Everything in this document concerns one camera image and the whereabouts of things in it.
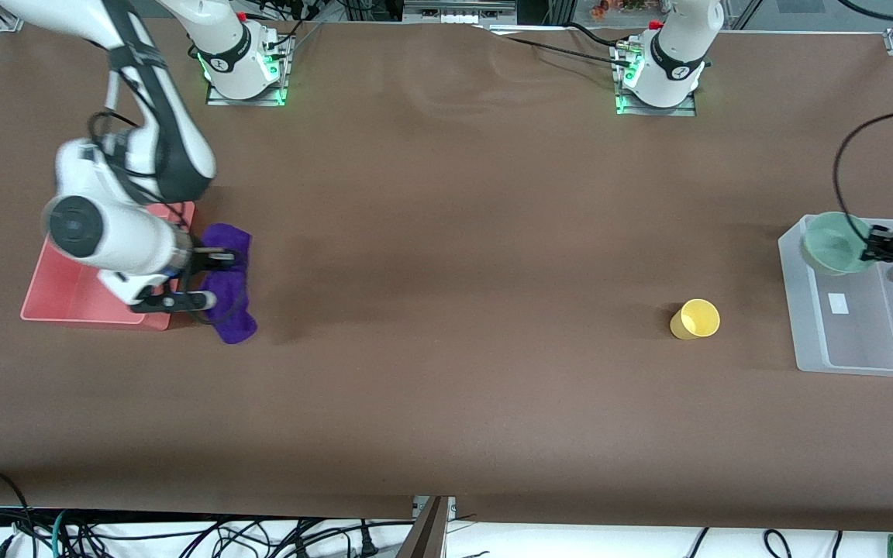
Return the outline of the green bowl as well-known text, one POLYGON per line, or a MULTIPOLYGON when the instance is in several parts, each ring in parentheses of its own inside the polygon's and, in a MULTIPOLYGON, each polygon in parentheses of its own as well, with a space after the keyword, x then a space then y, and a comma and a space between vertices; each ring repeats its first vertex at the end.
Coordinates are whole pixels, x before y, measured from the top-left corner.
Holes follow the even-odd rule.
POLYGON ((871 230, 863 219, 842 212, 808 215, 801 240, 803 258, 819 274, 864 272, 874 265, 873 260, 864 259, 871 230))

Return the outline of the purple cloth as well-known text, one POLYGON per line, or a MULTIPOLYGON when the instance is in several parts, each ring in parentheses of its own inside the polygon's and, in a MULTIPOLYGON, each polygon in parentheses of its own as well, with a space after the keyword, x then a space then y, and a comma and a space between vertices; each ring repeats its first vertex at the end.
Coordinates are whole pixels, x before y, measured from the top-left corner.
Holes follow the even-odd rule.
POLYGON ((212 322, 219 338, 227 345, 237 345, 257 332, 257 321, 249 312, 247 293, 249 255, 252 236, 243 229, 217 222, 206 226, 202 242, 239 254, 239 263, 227 270, 206 273, 201 289, 216 296, 216 304, 205 310, 205 320, 212 322))

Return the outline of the yellow cup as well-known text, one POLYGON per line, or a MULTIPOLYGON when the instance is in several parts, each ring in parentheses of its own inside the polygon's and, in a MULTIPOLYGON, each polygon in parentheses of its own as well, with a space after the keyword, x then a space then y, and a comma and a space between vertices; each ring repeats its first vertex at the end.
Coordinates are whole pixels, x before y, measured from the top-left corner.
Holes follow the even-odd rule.
POLYGON ((705 299, 686 301, 670 320, 669 328, 676 339, 708 338, 719 331, 722 318, 715 304, 705 299))

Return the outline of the clear plastic bin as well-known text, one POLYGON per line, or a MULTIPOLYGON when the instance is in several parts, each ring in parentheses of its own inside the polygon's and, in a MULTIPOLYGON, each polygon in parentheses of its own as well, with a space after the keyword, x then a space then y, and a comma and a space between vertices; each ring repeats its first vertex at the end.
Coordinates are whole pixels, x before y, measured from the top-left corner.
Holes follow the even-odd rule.
POLYGON ((815 272, 801 251, 807 216, 778 240, 798 368, 893 377, 893 264, 839 276, 815 272), (850 314, 830 313, 830 292, 846 294, 850 314))

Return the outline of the pink plastic bin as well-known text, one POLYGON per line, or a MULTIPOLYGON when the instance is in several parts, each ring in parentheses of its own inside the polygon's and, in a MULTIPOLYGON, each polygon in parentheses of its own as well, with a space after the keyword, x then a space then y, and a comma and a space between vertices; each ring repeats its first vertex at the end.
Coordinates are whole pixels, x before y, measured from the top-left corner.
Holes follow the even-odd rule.
POLYGON ((87 195, 47 206, 47 236, 22 303, 29 322, 163 331, 167 313, 133 313, 145 291, 173 291, 188 250, 192 204, 148 209, 87 195))

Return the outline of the brown table cover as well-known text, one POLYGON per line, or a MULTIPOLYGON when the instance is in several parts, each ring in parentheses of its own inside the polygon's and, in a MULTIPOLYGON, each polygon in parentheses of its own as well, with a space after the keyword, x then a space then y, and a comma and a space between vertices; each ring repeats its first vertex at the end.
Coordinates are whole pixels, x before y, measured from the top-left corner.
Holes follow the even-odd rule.
POLYGON ((0 472, 51 508, 893 530, 893 378, 797 370, 778 240, 893 111, 876 34, 723 34, 694 118, 619 115, 600 64, 485 29, 325 24, 284 107, 205 104, 252 234, 237 346, 27 322, 60 143, 102 50, 0 36, 0 472), (713 336, 676 339, 686 301, 713 336))

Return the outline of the orange background item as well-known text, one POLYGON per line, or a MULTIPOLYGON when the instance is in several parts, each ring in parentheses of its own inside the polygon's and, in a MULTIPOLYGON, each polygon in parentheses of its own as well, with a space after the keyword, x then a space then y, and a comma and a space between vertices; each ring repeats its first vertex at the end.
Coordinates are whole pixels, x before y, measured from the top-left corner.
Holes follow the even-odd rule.
POLYGON ((649 0, 595 0, 591 7, 591 17, 595 21, 602 21, 609 14, 631 14, 647 9, 649 0))

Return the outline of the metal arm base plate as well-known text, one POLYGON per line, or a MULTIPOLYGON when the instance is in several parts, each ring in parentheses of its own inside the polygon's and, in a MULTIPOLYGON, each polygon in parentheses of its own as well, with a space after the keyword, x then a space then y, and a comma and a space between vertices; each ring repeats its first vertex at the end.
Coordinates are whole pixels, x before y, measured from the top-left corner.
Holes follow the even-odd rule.
POLYGON ((284 36, 280 45, 276 46, 261 66, 265 67, 273 81, 266 88, 248 99, 230 99, 221 95, 210 81, 206 92, 206 105, 210 106, 247 106, 247 107, 283 107, 288 100, 288 81, 291 77, 291 63, 295 50, 295 36, 284 36))
POLYGON ((611 60, 625 61, 626 66, 613 64, 613 82, 615 86, 615 109, 619 115, 694 117, 697 115, 697 103, 694 92, 688 92, 685 99, 673 107, 656 107, 643 102, 629 86, 636 80, 644 66, 639 47, 627 46, 620 41, 609 47, 611 60))

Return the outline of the metal table edge bracket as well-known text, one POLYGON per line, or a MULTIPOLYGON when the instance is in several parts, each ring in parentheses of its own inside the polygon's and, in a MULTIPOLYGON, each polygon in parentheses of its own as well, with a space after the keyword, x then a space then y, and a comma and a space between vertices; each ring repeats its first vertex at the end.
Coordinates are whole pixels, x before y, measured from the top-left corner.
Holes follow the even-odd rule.
POLYGON ((447 526, 457 517, 455 497, 414 497, 415 521, 395 558, 444 558, 447 526))

